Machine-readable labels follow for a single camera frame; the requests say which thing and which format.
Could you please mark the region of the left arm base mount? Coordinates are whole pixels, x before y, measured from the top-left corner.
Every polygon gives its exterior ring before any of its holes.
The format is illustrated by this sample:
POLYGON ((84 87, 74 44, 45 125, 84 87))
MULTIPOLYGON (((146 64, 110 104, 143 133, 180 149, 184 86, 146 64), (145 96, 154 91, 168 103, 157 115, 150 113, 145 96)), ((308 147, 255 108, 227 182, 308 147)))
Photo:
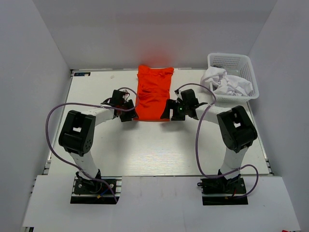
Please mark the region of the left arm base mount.
MULTIPOLYGON (((113 190, 117 200, 120 198, 122 178, 106 177, 102 179, 108 183, 113 190)), ((107 185, 99 182, 96 186, 91 186, 85 181, 75 177, 70 198, 70 204, 106 204, 115 205, 117 202, 107 185)))

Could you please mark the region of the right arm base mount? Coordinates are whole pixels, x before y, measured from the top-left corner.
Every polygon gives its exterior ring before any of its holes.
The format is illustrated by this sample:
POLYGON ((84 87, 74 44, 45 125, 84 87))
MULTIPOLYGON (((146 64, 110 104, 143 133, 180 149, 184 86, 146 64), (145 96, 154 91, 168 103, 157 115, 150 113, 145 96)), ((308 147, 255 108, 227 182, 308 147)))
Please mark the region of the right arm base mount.
POLYGON ((204 206, 248 205, 247 191, 243 178, 231 184, 225 184, 223 179, 202 178, 197 187, 201 189, 204 206))

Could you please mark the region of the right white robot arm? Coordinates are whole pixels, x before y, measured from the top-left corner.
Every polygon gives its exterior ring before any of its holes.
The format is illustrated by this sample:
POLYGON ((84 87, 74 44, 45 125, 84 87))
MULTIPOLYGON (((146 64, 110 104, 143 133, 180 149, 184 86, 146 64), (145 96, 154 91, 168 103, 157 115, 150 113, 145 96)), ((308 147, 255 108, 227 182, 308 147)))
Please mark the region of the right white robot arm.
POLYGON ((192 89, 176 90, 177 99, 166 100, 161 119, 184 121, 190 117, 198 121, 195 154, 200 173, 207 179, 217 179, 218 188, 225 193, 235 188, 240 179, 241 165, 248 148, 257 139, 257 131, 243 106, 218 107, 214 102, 199 102, 192 89), (198 140, 203 121, 217 124, 225 145, 225 157, 216 176, 206 175, 200 165, 198 140))

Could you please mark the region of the white t shirt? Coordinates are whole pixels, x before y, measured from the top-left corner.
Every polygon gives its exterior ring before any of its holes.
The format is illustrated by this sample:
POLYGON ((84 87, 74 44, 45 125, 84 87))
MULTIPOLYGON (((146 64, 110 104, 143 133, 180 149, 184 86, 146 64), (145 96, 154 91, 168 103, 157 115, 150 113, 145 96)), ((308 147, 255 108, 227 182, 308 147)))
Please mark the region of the white t shirt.
POLYGON ((217 95, 245 96, 253 91, 252 83, 242 77, 227 74, 223 68, 209 67, 200 79, 200 84, 217 95))

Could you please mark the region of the orange t shirt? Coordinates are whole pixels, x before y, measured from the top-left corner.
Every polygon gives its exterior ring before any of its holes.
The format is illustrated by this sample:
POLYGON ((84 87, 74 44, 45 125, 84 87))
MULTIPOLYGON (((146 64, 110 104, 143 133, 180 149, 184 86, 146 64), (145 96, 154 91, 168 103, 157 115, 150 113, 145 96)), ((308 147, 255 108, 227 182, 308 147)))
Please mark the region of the orange t shirt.
POLYGON ((161 119, 166 101, 170 98, 173 67, 152 69, 145 65, 138 67, 136 113, 139 121, 165 121, 161 119))

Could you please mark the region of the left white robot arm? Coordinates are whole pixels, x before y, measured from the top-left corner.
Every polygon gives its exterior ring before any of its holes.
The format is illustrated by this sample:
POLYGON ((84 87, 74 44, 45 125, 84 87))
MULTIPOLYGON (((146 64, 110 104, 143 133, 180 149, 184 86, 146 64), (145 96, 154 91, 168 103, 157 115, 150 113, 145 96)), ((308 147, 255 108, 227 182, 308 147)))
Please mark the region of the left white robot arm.
POLYGON ((114 90, 112 96, 100 106, 83 112, 70 110, 64 121, 58 143, 73 158, 78 166, 77 178, 92 193, 102 187, 101 172, 91 154, 95 127, 117 117, 121 122, 136 119, 138 115, 129 96, 126 89, 114 90))

